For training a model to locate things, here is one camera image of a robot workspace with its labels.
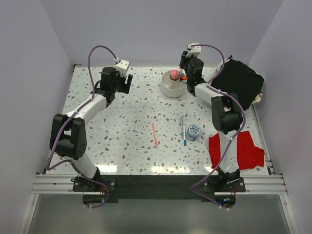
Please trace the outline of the pink glue stick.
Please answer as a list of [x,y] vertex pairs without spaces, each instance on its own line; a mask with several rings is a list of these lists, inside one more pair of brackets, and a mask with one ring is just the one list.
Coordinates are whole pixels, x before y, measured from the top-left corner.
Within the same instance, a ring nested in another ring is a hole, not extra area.
[[171,74],[170,74],[170,79],[171,80],[179,80],[180,79],[180,75],[179,75],[179,71],[178,70],[172,70]]

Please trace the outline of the white blue marker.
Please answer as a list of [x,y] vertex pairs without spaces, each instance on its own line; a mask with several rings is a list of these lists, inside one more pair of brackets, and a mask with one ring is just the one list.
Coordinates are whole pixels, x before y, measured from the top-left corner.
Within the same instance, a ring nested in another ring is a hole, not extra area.
[[183,139],[183,117],[180,117],[180,135]]

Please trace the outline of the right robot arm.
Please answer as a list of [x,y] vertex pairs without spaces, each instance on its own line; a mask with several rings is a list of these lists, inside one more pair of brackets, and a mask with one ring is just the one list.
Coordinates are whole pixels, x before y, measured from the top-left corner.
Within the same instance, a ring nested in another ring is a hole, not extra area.
[[211,106],[212,122],[218,131],[221,157],[213,171],[218,170],[214,188],[229,191],[240,180],[237,159],[237,136],[246,123],[244,110],[235,93],[224,93],[210,86],[202,77],[203,61],[199,52],[184,51],[180,69],[187,77],[187,91]]

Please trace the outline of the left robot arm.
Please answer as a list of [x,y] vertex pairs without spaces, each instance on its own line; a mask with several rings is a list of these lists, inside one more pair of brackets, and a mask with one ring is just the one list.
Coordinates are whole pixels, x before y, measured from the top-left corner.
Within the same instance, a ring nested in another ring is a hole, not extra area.
[[115,99],[116,93],[128,94],[133,75],[114,67],[105,67],[94,83],[87,100],[67,114],[56,114],[50,136],[51,154],[69,162],[78,173],[72,182],[75,192],[98,192],[105,189],[99,168],[88,157],[86,125]]

